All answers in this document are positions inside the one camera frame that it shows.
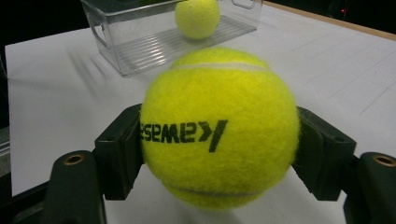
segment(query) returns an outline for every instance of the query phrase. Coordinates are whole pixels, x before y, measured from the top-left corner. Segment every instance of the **table surface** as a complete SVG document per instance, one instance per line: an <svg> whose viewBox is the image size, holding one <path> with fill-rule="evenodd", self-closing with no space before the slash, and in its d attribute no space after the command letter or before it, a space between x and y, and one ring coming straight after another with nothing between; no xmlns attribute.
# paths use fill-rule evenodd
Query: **table surface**
<svg viewBox="0 0 396 224"><path fill-rule="evenodd" d="M358 142L356 155L395 156L396 42L264 5L259 29L222 43L256 54L310 109ZM126 107L142 103L165 64L122 78L99 55L90 29L6 47L12 190L50 177L53 162L94 140ZM175 199L142 166L124 202L106 202L108 223L345 223L342 205L317 202L290 169L259 200L229 212L202 211Z"/></svg>

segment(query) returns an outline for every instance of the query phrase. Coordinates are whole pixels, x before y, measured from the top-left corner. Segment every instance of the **white table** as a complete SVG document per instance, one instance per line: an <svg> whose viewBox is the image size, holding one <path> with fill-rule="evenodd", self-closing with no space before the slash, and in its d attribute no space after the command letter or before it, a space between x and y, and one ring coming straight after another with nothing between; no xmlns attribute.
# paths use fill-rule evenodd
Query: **white table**
<svg viewBox="0 0 396 224"><path fill-rule="evenodd" d="M297 103L358 142L356 155L395 156L396 42L271 6L256 32L222 46L268 61ZM7 46L12 190L50 177L53 162L92 150L95 138L170 64L122 78L99 55L91 30ZM108 223L345 223L342 205L317 202L290 169L259 200L226 213L181 203L144 165L125 202L106 202Z"/></svg>

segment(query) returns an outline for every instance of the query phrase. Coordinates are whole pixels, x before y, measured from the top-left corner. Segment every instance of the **tennis ball inside container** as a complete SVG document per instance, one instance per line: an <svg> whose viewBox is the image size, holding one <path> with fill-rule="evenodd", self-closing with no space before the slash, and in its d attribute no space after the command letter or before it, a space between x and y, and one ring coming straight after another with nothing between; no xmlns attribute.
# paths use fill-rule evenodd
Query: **tennis ball inside container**
<svg viewBox="0 0 396 224"><path fill-rule="evenodd" d="M177 3L175 21L178 30L191 39L211 36L220 21L220 9L216 0L186 0Z"/></svg>
<svg viewBox="0 0 396 224"><path fill-rule="evenodd" d="M268 64L219 47L189 53L159 74L140 125L151 172L182 201L216 211L277 184L300 132L293 96Z"/></svg>

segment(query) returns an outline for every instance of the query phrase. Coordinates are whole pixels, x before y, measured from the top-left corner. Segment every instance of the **yellow tennis ball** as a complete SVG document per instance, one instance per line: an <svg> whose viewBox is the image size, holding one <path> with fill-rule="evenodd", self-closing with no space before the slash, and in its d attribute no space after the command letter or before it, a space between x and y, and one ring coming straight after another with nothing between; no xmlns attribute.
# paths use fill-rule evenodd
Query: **yellow tennis ball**
<svg viewBox="0 0 396 224"><path fill-rule="evenodd" d="M259 198L294 160L300 122L285 83L248 53L201 49L159 74L142 104L145 161L174 195L223 210Z"/></svg>
<svg viewBox="0 0 396 224"><path fill-rule="evenodd" d="M178 30L192 39L211 36L219 20L220 10L216 0L187 0L177 3L175 9Z"/></svg>

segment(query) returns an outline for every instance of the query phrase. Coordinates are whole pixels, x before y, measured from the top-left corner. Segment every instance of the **clear plastic container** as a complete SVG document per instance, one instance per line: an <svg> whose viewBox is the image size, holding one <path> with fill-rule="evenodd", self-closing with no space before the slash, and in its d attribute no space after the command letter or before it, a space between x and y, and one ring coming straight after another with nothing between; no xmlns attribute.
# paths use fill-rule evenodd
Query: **clear plastic container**
<svg viewBox="0 0 396 224"><path fill-rule="evenodd" d="M180 0L81 0L100 53L130 77L190 51L257 29L262 0L218 0L221 19L205 39L184 36L175 23Z"/></svg>

